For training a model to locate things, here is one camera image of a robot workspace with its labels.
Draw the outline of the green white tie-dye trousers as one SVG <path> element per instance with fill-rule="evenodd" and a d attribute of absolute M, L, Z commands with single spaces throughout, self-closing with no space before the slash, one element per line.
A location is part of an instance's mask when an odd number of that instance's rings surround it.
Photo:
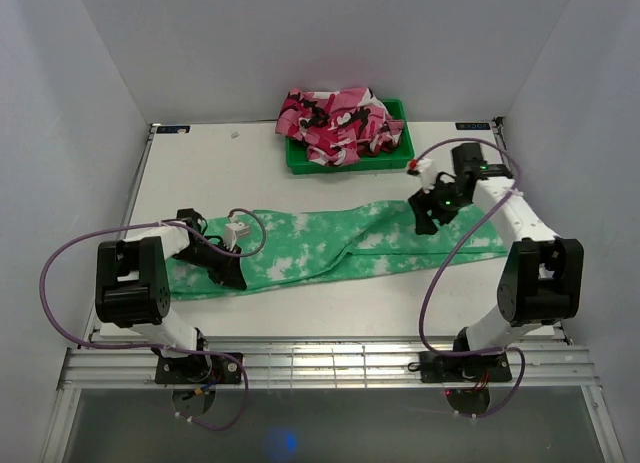
<path fill-rule="evenodd" d="M 474 206 L 465 207 L 434 235 L 416 234 L 414 214 L 401 200 L 341 211 L 259 210 L 262 227 L 242 215 L 251 234 L 240 245 L 259 251 L 238 261 L 247 284 L 243 292 L 437 268 L 482 215 Z"/>

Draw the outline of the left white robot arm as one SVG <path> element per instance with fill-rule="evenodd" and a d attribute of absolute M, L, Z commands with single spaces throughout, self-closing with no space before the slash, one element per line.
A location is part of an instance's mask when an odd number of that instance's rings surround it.
<path fill-rule="evenodd" d="M 130 329 L 153 345 L 159 384 L 235 384 L 238 364 L 204 352 L 202 332 L 171 308 L 167 261 L 175 259 L 203 269 L 206 279 L 222 287 L 245 290 L 238 240 L 249 225 L 233 217 L 221 235 L 207 236 L 207 223 L 192 208 L 138 236 L 103 242 L 97 250 L 95 309 L 103 323 Z"/>

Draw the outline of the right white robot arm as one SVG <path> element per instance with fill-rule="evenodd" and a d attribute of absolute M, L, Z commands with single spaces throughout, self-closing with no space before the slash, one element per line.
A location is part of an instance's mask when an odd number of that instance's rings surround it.
<path fill-rule="evenodd" d="M 536 215 L 518 190 L 511 159 L 490 163 L 482 149 L 487 141 L 453 138 L 453 171 L 437 170 L 421 154 L 407 172 L 419 178 L 410 197 L 416 232 L 434 235 L 461 210 L 474 206 L 481 221 L 496 230 L 507 251 L 495 306 L 463 328 L 450 350 L 427 347 L 410 370 L 424 383 L 508 382 L 511 344 L 543 326 L 573 318 L 579 308 L 584 248 L 562 238 Z"/>

